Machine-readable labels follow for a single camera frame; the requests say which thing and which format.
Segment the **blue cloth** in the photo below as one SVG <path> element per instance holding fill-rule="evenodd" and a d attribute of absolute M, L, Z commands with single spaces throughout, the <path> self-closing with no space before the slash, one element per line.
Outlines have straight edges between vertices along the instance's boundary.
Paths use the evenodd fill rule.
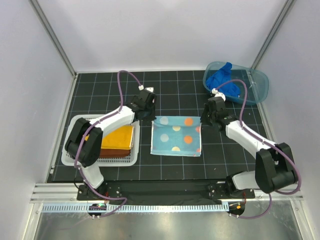
<path fill-rule="evenodd" d="M 223 67 L 221 67 L 216 73 L 214 73 L 205 81 L 205 84 L 210 89 L 210 91 L 217 88 L 221 84 L 231 80 L 231 68 L 232 64 L 230 62 L 227 62 Z M 240 95 L 239 87 L 233 82 L 219 88 L 219 92 L 223 93 L 226 96 L 236 98 L 238 98 Z"/>
<path fill-rule="evenodd" d="M 157 116 L 152 122 L 153 155 L 200 157 L 201 146 L 198 116 Z"/>

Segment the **yellow cloth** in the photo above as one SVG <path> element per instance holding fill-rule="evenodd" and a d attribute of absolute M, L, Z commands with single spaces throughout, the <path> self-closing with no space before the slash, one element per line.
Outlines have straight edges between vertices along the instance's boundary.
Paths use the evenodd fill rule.
<path fill-rule="evenodd" d="M 101 149 L 130 150 L 134 136 L 133 126 L 122 126 L 102 139 Z"/>

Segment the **transparent blue basket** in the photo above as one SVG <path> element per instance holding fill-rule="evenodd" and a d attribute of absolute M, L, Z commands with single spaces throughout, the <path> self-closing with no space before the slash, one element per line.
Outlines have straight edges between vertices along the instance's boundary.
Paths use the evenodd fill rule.
<path fill-rule="evenodd" d="M 203 76 L 203 85 L 208 92 L 210 92 L 210 89 L 206 85 L 206 80 L 225 64 L 225 62 L 214 61 L 207 66 Z M 232 64 L 231 79 L 240 79 L 244 81 L 248 89 L 246 105 L 252 106 L 257 103 L 261 103 L 267 98 L 269 91 L 269 79 L 263 72 Z M 245 97 L 244 86 L 240 82 L 234 82 L 234 84 L 240 88 L 241 94 L 239 97 L 226 95 L 226 100 L 242 104 Z"/>

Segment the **black grid mat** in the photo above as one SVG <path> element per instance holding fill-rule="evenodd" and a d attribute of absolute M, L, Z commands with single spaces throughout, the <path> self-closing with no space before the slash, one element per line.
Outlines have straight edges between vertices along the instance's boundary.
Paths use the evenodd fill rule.
<path fill-rule="evenodd" d="M 204 71 L 134 72 L 144 87 L 154 87 L 158 95 L 156 116 L 201 116 L 208 93 L 203 86 Z M 232 79 L 248 81 L 246 71 L 233 70 Z M 122 73 L 121 87 L 125 100 L 139 93 L 138 85 L 128 74 Z M 80 74 L 75 86 L 59 154 L 48 182 L 81 181 L 73 166 L 61 162 L 61 150 L 67 127 L 76 115 L 105 114 L 120 103 L 117 73 Z M 226 102 L 232 114 L 239 115 L 240 104 Z M 266 137 L 256 106 L 246 106 L 244 122 Z M 129 167 L 101 167 L 105 180 L 181 180 L 225 178 L 227 175 L 252 171 L 255 159 L 239 144 L 218 132 L 214 127 L 202 126 L 202 153 L 200 157 L 159 156 L 150 154 L 151 124 L 142 123 L 137 162 Z"/>

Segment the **white wall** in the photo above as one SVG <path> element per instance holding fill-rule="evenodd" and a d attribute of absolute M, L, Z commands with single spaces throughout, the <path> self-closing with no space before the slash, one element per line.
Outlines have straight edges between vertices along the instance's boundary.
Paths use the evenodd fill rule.
<path fill-rule="evenodd" d="M 78 72 L 250 67 L 285 0 L 39 0 Z"/>
<path fill-rule="evenodd" d="M 43 183 L 72 76 L 27 0 L 0 7 L 0 233 L 20 239 Z"/>
<path fill-rule="evenodd" d="M 297 0 L 259 70 L 269 77 L 264 104 L 278 142 L 287 142 L 302 174 L 302 191 L 319 227 L 320 1 Z"/>

